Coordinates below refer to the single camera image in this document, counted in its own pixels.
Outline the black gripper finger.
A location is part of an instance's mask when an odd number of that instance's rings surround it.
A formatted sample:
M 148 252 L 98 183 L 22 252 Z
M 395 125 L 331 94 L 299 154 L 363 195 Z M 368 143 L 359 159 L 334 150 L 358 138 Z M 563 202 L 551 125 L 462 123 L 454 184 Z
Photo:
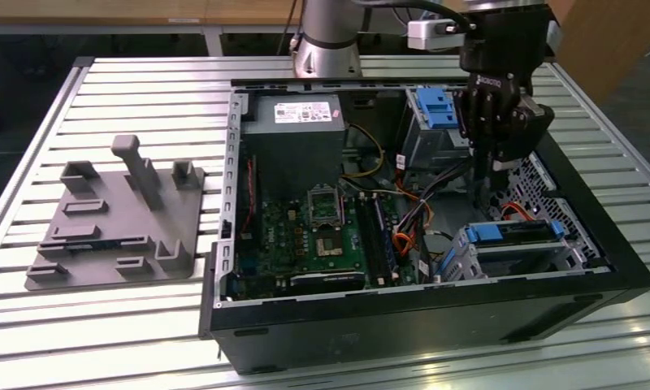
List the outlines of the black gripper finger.
M 503 98 L 495 89 L 468 86 L 455 91 L 459 128 L 474 155 L 475 180 L 503 178 L 503 174 L 495 170 L 502 103 Z
M 494 171 L 514 169 L 519 161 L 532 154 L 554 120 L 554 109 L 523 94 L 518 107 L 506 115 L 495 132 Z

